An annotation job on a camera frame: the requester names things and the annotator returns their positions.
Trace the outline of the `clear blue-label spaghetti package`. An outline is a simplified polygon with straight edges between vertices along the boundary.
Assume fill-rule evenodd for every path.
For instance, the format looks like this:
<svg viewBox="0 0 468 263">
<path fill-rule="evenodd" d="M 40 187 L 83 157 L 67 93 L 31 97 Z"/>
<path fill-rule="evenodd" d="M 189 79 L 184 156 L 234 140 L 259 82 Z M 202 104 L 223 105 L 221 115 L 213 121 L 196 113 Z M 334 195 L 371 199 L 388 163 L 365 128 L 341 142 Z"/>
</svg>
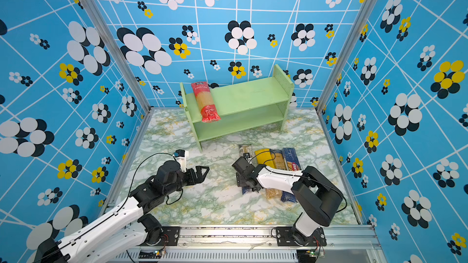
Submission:
<svg viewBox="0 0 468 263">
<path fill-rule="evenodd" d="M 250 174 L 250 177 L 253 177 L 253 174 L 255 174 L 255 168 L 258 166 L 256 161 L 251 161 L 252 157 L 254 156 L 253 151 L 252 151 L 252 146 L 250 144 L 247 145 L 239 145 L 239 154 L 240 157 L 244 157 L 247 162 L 249 162 L 252 167 L 253 167 L 253 173 Z M 236 173 L 236 177 L 242 177 L 239 173 Z M 262 186 L 259 184 L 259 182 L 256 182 L 256 190 L 254 192 L 258 192 L 262 190 Z"/>
</svg>

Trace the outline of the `red spaghetti package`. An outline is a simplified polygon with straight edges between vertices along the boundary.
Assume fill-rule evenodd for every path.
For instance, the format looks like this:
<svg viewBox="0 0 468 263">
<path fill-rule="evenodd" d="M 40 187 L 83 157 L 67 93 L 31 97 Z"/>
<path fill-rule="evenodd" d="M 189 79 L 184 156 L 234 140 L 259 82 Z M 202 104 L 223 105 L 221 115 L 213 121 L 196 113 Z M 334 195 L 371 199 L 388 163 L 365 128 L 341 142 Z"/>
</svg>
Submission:
<svg viewBox="0 0 468 263">
<path fill-rule="evenodd" d="M 211 123 L 221 120 L 219 116 L 211 91 L 207 82 L 195 82 L 191 84 L 195 94 L 197 106 L 200 109 L 202 122 Z"/>
</svg>

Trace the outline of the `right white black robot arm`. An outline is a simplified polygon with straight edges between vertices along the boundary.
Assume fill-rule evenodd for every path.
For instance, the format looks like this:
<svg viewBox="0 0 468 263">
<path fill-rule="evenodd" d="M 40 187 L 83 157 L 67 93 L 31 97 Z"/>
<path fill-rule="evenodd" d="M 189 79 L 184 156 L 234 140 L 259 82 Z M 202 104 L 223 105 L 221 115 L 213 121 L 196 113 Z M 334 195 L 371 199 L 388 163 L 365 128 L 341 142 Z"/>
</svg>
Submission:
<svg viewBox="0 0 468 263">
<path fill-rule="evenodd" d="M 330 226 L 345 201 L 344 194 L 313 166 L 287 171 L 265 164 L 253 166 L 240 157 L 232 167 L 246 186 L 254 191 L 277 189 L 295 196 L 303 212 L 292 226 L 291 236 L 300 246 L 307 246 L 318 228 Z"/>
</svg>

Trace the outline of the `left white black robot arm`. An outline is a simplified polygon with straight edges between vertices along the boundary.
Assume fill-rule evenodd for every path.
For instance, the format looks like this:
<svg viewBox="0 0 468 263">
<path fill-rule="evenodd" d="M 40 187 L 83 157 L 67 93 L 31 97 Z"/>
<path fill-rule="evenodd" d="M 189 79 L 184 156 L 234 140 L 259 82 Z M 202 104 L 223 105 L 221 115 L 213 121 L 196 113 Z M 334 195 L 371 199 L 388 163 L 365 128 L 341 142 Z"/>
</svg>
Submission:
<svg viewBox="0 0 468 263">
<path fill-rule="evenodd" d="M 49 238 L 38 247 L 37 263 L 100 263 L 141 244 L 169 244 L 161 223 L 151 211 L 173 192 L 204 182 L 210 169 L 196 166 L 182 171 L 176 160 L 168 160 L 155 175 L 130 192 L 108 213 L 59 241 Z"/>
</svg>

